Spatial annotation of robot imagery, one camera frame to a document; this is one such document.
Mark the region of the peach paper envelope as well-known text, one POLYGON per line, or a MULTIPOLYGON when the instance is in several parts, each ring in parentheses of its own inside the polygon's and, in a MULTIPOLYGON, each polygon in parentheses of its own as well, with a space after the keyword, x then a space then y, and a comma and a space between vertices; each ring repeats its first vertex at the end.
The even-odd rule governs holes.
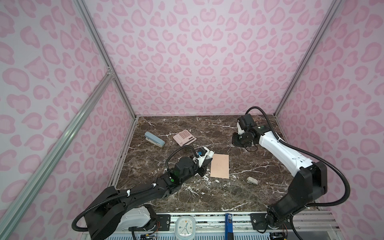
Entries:
POLYGON ((211 177, 229 179, 229 155, 214 154, 211 162, 211 177))

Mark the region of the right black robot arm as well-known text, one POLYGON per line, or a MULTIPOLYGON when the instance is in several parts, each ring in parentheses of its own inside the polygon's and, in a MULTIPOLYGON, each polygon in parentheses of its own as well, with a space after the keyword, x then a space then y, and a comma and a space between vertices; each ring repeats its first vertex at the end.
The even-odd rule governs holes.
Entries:
POLYGON ((233 134, 232 144, 241 148, 263 147, 293 176, 287 193, 267 207, 264 220, 255 222, 257 228, 278 229, 306 208, 334 207, 348 200, 351 186, 341 170, 325 159, 285 142, 274 130, 268 118, 266 126, 257 125, 250 114, 251 110, 258 110, 264 117, 266 116, 260 107, 254 106, 248 109, 237 119, 238 131, 233 134), (332 170, 342 180, 345 187, 344 194, 333 202, 316 203, 317 199, 328 192, 328 170, 332 170))

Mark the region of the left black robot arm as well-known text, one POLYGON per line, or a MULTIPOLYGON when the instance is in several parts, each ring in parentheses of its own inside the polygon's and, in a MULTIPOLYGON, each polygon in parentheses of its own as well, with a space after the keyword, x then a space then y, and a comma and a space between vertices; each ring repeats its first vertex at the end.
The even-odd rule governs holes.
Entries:
POLYGON ((173 168, 167 168, 150 184, 127 190, 117 190, 114 186, 104 189, 75 217, 72 229, 89 233, 93 240, 105 240, 119 227, 151 230, 156 225, 157 215, 148 202, 176 193, 195 175, 203 177, 213 160, 214 152, 206 147, 194 149, 187 145, 186 149, 193 154, 180 158, 173 168))

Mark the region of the pink calculator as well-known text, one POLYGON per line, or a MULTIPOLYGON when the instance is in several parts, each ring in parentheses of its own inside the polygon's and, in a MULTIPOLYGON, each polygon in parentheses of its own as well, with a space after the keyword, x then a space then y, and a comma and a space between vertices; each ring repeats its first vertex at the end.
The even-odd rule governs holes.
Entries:
POLYGON ((182 147, 193 143, 196 140, 196 137, 194 137, 188 130, 183 130, 174 135, 173 139, 180 147, 182 147))

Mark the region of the small beige eraser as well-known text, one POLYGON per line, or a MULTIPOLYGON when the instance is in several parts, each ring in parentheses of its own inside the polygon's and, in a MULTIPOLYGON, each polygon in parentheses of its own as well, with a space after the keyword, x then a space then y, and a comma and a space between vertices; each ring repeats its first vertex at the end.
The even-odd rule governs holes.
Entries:
POLYGON ((258 185, 259 184, 259 181, 255 178, 252 178, 252 177, 248 177, 247 178, 247 183, 249 184, 253 184, 253 185, 258 185))

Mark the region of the grey blue stapler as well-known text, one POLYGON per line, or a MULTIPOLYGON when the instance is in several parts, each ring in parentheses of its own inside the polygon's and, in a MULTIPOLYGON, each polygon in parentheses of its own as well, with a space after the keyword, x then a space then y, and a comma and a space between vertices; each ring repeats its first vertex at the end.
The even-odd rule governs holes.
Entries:
POLYGON ((157 137, 156 135, 150 133, 150 132, 145 132, 145 138, 148 142, 162 148, 165 145, 165 141, 157 137))

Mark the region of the white analog clock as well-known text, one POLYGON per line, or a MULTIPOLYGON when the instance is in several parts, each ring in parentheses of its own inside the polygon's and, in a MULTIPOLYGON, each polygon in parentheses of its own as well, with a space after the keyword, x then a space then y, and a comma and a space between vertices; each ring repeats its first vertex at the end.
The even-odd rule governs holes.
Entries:
POLYGON ((194 240, 196 236, 196 220, 192 216, 181 216, 175 224, 177 240, 194 240))

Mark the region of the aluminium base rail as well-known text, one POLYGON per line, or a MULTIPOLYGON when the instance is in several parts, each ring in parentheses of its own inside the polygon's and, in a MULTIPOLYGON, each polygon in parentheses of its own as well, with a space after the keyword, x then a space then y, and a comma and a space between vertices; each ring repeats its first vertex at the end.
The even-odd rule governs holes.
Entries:
MULTIPOLYGON (((195 213, 166 213, 164 224, 166 228, 154 234, 156 240, 175 240, 176 225, 179 219, 191 216, 194 218, 195 238, 197 240, 223 240, 225 239, 225 213, 224 212, 195 212, 195 213)), ((330 211, 303 211, 294 216, 293 222, 287 221, 277 229, 266 228, 257 222, 264 217, 264 212, 232 212, 233 233, 236 240, 280 240, 286 236, 289 240, 297 237, 297 231, 304 240, 342 240, 344 236, 330 211)))

